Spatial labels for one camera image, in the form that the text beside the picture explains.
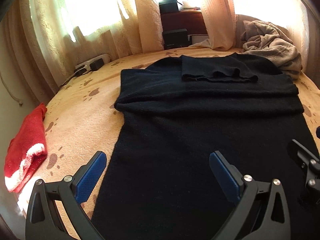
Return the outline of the black charger adapter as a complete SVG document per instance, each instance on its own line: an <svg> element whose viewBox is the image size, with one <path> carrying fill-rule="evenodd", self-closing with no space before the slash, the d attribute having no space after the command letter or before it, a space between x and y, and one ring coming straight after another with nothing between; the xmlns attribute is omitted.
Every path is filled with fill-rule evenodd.
<svg viewBox="0 0 320 240"><path fill-rule="evenodd" d="M99 70L104 64L105 64L104 60L102 58L99 58L89 64L90 70L95 72L95 71Z"/></svg>

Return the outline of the wooden nightstand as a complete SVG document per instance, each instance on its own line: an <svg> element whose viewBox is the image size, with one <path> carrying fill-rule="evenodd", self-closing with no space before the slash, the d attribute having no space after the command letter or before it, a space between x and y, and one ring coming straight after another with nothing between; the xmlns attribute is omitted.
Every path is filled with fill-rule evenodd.
<svg viewBox="0 0 320 240"><path fill-rule="evenodd" d="M207 35L200 10L184 10L161 14L163 31L187 29L189 35Z"/></svg>

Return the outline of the cream lace curtain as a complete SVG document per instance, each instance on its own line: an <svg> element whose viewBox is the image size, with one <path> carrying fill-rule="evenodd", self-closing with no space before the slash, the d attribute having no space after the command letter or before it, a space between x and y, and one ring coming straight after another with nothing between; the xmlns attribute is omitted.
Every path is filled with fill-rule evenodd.
<svg viewBox="0 0 320 240"><path fill-rule="evenodd" d="M1 0L2 44L33 102L49 102L75 67L163 49L157 0Z"/></svg>

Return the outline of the orange paw print blanket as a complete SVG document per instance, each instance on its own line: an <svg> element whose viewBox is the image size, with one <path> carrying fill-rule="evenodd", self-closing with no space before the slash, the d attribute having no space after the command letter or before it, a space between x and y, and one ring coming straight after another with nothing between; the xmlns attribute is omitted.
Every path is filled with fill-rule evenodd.
<svg viewBox="0 0 320 240"><path fill-rule="evenodd" d="M178 55L175 52L168 53L163 57L157 56L154 59L150 56L131 56L115 63L109 63L96 73L80 77L58 92L48 103L48 112L44 118L44 133L49 151L48 159L40 166L32 181L27 184L23 195L30 200L34 184L38 179L43 179L46 183L61 181L66 175L74 175L82 165L89 162L96 152L102 151L107 156L106 168L88 201L81 203L81 207L92 222L98 194L124 124L123 114L114 107L115 101L120 95L121 71L145 69L166 57L180 56L225 57L209 54L205 57L194 57L193 55ZM318 149L318 154L315 156L319 158L319 141L314 138L316 129L319 127L319 94L311 92L310 89L313 85L307 82L304 75L301 75L293 83L298 89L298 97L304 108L303 115ZM302 168L303 163L296 164L305 176L306 195L319 212L319 189L306 185L306 172ZM67 217L62 203L59 201L55 203L67 232L73 239L80 239Z"/></svg>

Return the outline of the taupe knit sweater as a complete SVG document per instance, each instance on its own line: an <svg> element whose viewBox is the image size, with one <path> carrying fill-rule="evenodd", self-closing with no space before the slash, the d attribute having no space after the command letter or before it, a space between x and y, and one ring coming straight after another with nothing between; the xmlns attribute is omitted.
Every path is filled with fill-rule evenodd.
<svg viewBox="0 0 320 240"><path fill-rule="evenodd" d="M302 57L293 41L276 25L259 20L244 21L242 53L264 57L296 80L302 71Z"/></svg>

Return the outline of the white power strip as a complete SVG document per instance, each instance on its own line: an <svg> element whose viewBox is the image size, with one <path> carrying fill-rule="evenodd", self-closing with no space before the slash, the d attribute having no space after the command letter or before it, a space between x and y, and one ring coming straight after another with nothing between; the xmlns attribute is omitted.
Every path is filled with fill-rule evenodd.
<svg viewBox="0 0 320 240"><path fill-rule="evenodd" d="M99 63L103 62L103 64L109 63L111 61L111 57L109 54L101 54L99 56L96 56L94 58L91 58L85 62L82 62L75 66L74 72L78 71L79 69L86 68L87 70L90 70L90 64L94 63L95 61L98 61Z"/></svg>

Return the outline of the orange woven curtain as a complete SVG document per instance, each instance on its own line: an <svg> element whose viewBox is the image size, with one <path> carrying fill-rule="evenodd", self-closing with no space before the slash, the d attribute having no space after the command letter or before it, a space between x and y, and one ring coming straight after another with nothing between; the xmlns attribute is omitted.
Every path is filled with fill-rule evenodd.
<svg viewBox="0 0 320 240"><path fill-rule="evenodd" d="M210 48L230 49L235 39L233 0L202 0L201 12L209 37Z"/></svg>

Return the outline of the red cloth on bed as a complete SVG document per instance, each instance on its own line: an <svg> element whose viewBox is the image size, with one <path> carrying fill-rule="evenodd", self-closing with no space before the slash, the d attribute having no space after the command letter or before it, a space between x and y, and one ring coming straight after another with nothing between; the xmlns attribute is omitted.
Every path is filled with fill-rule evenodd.
<svg viewBox="0 0 320 240"><path fill-rule="evenodd" d="M4 182L9 192L18 193L47 157L43 121L44 103L28 114L11 140L4 163Z"/></svg>

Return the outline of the black knit sweater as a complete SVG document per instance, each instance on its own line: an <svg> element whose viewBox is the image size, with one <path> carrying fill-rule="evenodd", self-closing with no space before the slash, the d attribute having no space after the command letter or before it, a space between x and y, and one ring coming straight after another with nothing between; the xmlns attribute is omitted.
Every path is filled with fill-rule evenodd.
<svg viewBox="0 0 320 240"><path fill-rule="evenodd" d="M279 179L292 239L319 239L319 212L287 153L318 149L291 78L263 57L166 57L121 71L124 116L92 223L105 239L212 239L230 215L209 156L242 174Z"/></svg>

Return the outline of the dark box on nightstand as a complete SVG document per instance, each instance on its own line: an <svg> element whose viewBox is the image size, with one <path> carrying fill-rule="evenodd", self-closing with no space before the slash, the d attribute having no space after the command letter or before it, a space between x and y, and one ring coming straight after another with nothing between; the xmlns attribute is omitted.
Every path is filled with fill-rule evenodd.
<svg viewBox="0 0 320 240"><path fill-rule="evenodd" d="M183 8L183 4L178 0L162 0L159 2L160 14L167 14L171 12L178 12Z"/></svg>

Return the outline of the black box beside bed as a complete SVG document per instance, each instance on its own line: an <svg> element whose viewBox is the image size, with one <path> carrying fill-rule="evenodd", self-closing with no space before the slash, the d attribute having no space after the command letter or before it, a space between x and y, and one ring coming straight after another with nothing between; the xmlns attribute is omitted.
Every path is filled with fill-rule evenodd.
<svg viewBox="0 0 320 240"><path fill-rule="evenodd" d="M175 29L163 32L164 49L183 48L189 46L187 29Z"/></svg>

